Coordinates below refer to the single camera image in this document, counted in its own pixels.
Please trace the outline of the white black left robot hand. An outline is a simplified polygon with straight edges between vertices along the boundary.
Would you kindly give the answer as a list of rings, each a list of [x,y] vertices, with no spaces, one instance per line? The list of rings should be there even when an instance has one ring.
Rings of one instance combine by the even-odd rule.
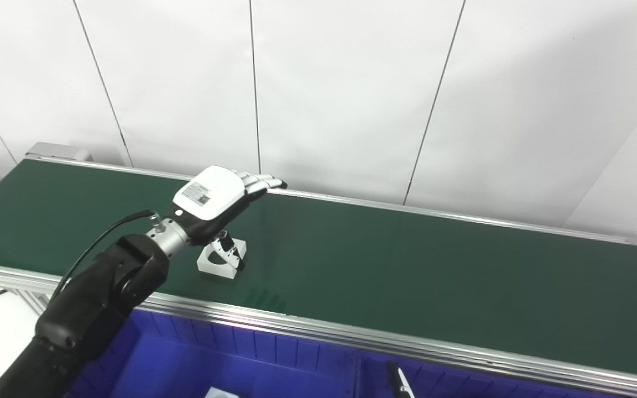
[[[245,268],[246,242],[233,239],[227,225],[271,189],[287,186],[273,175],[209,166],[175,194],[166,217],[182,229],[186,246],[203,248],[200,272],[235,278]]]

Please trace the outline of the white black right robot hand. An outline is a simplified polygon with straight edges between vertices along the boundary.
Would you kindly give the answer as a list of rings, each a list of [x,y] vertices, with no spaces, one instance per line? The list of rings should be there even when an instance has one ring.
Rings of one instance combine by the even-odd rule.
[[[386,368],[394,397],[414,398],[415,395],[409,385],[409,381],[397,362],[388,360]]]

